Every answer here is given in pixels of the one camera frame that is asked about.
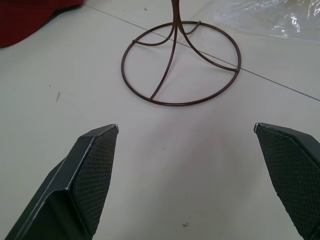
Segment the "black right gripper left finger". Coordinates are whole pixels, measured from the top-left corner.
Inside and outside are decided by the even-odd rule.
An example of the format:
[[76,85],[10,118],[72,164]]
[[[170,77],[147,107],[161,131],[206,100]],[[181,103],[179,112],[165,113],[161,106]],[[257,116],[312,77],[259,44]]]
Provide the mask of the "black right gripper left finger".
[[109,191],[119,128],[80,136],[46,176],[6,236],[8,240],[91,240]]

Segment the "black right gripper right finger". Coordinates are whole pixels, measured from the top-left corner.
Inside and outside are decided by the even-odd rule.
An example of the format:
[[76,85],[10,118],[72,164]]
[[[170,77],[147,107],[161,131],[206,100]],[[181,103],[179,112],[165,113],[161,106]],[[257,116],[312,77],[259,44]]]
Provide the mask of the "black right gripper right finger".
[[273,188],[304,240],[320,238],[320,143],[268,123],[254,126]]

